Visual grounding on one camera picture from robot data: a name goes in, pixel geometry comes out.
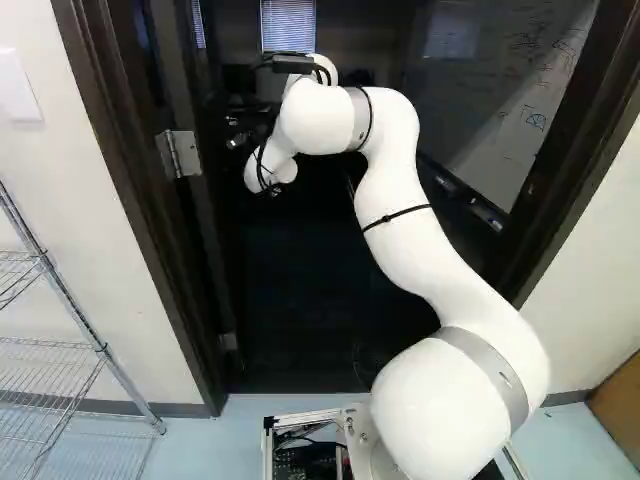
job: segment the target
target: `door hinge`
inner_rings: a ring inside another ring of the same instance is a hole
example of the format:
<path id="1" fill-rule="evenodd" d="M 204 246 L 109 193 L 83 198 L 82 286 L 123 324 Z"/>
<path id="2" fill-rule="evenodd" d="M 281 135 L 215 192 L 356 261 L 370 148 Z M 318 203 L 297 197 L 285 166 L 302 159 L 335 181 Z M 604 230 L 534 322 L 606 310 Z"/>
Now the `door hinge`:
<path id="1" fill-rule="evenodd" d="M 223 353 L 235 352 L 238 350 L 238 338 L 236 337 L 235 332 L 228 332 L 223 333 L 222 335 L 218 335 L 218 340 L 220 343 L 220 349 Z"/>
<path id="2" fill-rule="evenodd" d="M 162 163 L 169 178 L 201 175 L 196 137 L 190 130 L 165 130 L 155 136 Z"/>

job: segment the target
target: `whiteboard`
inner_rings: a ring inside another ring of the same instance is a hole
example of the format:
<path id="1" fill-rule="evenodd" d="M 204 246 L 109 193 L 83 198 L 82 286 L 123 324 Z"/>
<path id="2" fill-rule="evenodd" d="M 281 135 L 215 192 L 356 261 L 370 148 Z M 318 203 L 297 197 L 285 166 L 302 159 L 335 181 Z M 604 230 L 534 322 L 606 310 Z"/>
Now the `whiteboard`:
<path id="1" fill-rule="evenodd" d="M 440 0 L 418 12 L 404 90 L 420 116 L 420 151 L 509 212 L 596 6 L 596 0 Z M 446 44 L 439 48 L 438 41 Z"/>

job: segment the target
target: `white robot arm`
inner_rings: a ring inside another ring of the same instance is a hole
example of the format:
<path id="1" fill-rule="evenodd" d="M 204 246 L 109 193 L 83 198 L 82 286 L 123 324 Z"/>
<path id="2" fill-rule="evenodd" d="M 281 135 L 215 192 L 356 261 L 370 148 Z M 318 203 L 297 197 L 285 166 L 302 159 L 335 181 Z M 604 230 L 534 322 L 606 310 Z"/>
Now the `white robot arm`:
<path id="1" fill-rule="evenodd" d="M 333 79 L 333 64 L 320 55 Z M 247 187 L 293 181 L 297 152 L 359 150 L 367 172 L 355 211 L 382 271 L 435 309 L 442 328 L 395 357 L 372 389 L 371 415 L 412 480 L 477 474 L 542 403 L 549 362 L 520 314 L 457 254 L 429 208 L 416 170 L 419 122 L 401 93 L 340 88 L 290 76 L 280 115 Z"/>

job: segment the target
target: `black cable tie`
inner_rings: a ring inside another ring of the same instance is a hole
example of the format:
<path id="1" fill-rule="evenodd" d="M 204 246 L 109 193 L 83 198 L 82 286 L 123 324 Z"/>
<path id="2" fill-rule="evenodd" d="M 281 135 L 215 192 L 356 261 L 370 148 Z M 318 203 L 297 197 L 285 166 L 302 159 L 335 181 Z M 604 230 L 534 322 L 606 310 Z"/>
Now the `black cable tie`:
<path id="1" fill-rule="evenodd" d="M 373 227 L 377 227 L 378 225 L 382 225 L 383 223 L 389 223 L 394 218 L 401 217 L 402 215 L 404 215 L 406 213 L 416 212 L 418 210 L 423 210 L 425 208 L 431 208 L 431 205 L 428 204 L 428 203 L 425 203 L 423 205 L 416 205 L 415 207 L 409 207 L 409 208 L 405 208 L 404 210 L 400 210 L 400 211 L 395 212 L 395 213 L 390 213 L 388 215 L 383 215 L 382 217 L 380 217 L 375 222 L 372 222 L 369 225 L 367 225 L 366 227 L 364 227 L 362 229 L 362 233 L 365 233 L 367 230 L 370 230 Z"/>

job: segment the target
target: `dark wood door frame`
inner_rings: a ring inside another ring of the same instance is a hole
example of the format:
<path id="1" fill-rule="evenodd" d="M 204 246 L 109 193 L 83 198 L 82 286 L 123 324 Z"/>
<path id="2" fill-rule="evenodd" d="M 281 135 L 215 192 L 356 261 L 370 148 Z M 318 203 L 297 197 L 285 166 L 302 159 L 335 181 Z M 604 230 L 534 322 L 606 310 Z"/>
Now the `dark wood door frame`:
<path id="1" fill-rule="evenodd" d="M 554 126 L 513 209 L 513 221 L 483 272 L 510 301 L 522 297 L 525 285 L 535 283 L 532 276 L 544 271 L 540 266 L 559 248 L 558 231 L 567 224 L 568 213 L 581 213 L 573 208 L 580 186 L 593 178 L 595 169 L 606 171 L 615 157 L 613 132 L 617 128 L 620 137 L 620 125 L 628 123 L 621 122 L 622 112 L 639 78 L 639 3 L 600 2 Z M 132 58 L 138 45 L 128 45 L 135 42 L 127 34 L 133 29 L 114 24 L 130 18 L 125 12 L 130 6 L 109 0 L 52 4 L 107 167 L 198 388 L 218 415 L 226 400 L 222 353 L 206 339 L 217 338 L 219 324 L 211 321 L 211 304 L 193 277 L 199 259 L 184 233 L 175 188 L 167 182 L 151 141 L 154 114 L 145 108 L 151 102 L 143 101 L 149 95 L 144 72 L 136 70 L 143 62 Z M 608 156 L 602 155 L 605 146 Z"/>
<path id="2" fill-rule="evenodd" d="M 599 183 L 631 128 L 628 118 L 638 114 L 627 106 L 640 79 L 639 46 L 640 1 L 601 0 L 552 127 L 482 272 L 517 307 L 568 236 L 570 228 L 561 226 L 575 224 L 586 208 L 584 201 L 576 208 L 583 185 Z"/>
<path id="3" fill-rule="evenodd" d="M 153 142 L 157 125 L 129 2 L 52 0 L 62 40 L 113 178 L 178 343 L 211 415 L 226 401 L 211 303 L 175 185 Z"/>

